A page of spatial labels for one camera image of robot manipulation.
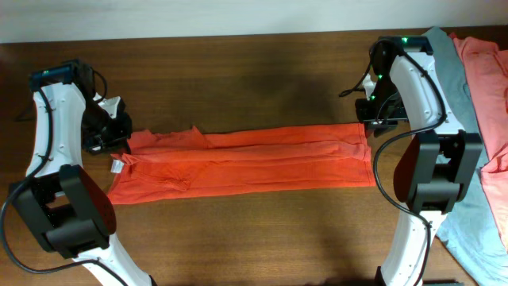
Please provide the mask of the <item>orange soccer t-shirt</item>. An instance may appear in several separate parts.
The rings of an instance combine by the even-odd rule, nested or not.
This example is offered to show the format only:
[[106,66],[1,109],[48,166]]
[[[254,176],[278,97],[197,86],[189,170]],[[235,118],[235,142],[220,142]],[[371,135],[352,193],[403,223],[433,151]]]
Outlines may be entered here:
[[360,123],[234,133],[135,132],[108,197],[117,205],[335,187],[373,187]]

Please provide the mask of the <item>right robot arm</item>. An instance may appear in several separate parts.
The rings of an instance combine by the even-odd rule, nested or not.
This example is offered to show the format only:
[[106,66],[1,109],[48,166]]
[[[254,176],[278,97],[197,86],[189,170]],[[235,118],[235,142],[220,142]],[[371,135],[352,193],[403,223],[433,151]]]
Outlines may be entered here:
[[[376,269],[377,285],[421,285],[430,247],[443,221],[462,201],[482,151],[478,133],[465,130],[453,114],[437,78],[427,37],[380,37],[369,49],[369,64],[353,91],[356,116],[378,137],[400,122],[410,130],[375,152],[373,172],[382,196],[399,211],[390,252]],[[381,153],[396,141],[410,143],[394,169],[394,197],[379,178]]]

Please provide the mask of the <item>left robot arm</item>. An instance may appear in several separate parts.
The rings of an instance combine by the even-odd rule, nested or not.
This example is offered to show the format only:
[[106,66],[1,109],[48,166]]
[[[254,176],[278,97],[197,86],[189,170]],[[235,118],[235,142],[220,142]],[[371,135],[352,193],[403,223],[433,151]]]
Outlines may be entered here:
[[83,266],[103,285],[154,285],[120,243],[113,204],[83,168],[83,152],[130,150],[132,120],[121,98],[97,93],[100,77],[78,59],[30,75],[33,154],[25,178],[10,185],[1,216],[14,207],[40,247],[68,261],[46,273]]

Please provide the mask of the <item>pink coral t-shirt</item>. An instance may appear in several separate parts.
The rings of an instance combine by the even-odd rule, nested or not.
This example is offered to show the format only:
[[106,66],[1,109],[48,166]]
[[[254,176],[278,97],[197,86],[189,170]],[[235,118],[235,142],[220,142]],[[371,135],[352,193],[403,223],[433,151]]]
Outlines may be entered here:
[[502,245],[507,246],[507,51],[474,37],[452,41],[464,65],[487,151],[481,184]]

